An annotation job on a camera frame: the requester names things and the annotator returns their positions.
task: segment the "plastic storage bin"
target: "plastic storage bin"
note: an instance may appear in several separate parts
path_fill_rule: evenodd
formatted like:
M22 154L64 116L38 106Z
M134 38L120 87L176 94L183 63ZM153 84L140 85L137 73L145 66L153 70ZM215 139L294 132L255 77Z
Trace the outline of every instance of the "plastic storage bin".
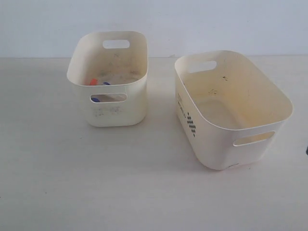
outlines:
M259 160L291 116L290 100L246 57L215 51L175 63L177 115L205 166Z
M95 32L79 41L67 78L91 125L128 126L139 123L146 115L147 72L144 35L130 31ZM90 86L93 79L99 85Z

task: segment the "red object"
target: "red object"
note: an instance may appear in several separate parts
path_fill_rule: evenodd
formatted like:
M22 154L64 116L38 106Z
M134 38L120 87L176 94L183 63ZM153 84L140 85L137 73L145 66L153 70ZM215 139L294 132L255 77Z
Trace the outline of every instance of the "red object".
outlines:
M97 79L93 78L90 82L90 86L96 86L97 85Z

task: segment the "handle cutout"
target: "handle cutout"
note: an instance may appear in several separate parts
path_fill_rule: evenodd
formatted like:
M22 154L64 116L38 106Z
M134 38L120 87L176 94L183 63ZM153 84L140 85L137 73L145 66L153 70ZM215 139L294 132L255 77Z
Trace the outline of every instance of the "handle cutout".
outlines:
M114 103L123 102L127 99L126 94L97 94L91 95L91 101L94 103Z
M103 47L105 49L126 49L130 46L128 40L105 40Z
M237 146L243 146L243 145L248 145L251 143L265 141L271 138L274 134L275 134L274 131L270 131L266 133L257 134L254 136L243 137L243 138L240 138L234 141L233 145L237 147Z
M189 66L188 72L189 73L196 73L196 72L202 72L202 71L210 71L214 70L217 66L216 61L207 61L202 63L194 63Z

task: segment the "table surface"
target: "table surface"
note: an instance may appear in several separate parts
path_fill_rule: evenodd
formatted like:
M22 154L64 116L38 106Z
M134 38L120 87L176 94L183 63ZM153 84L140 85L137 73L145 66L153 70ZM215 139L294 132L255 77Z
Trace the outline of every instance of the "table surface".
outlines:
M0 59L1 231L306 231L308 56L250 59L294 104L264 158L213 171L175 114L175 58L149 60L146 118L83 119L69 59Z

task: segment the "black printed pattern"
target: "black printed pattern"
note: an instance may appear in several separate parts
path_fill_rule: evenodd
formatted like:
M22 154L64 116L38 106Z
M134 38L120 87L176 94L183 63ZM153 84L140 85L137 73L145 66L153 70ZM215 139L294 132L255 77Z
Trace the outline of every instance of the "black printed pattern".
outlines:
M193 123L193 120L192 120L191 116L189 115L189 112L187 113L187 124L188 124L189 128L192 130L193 136L195 137L195 134L196 134L196 126L195 126L195 124Z

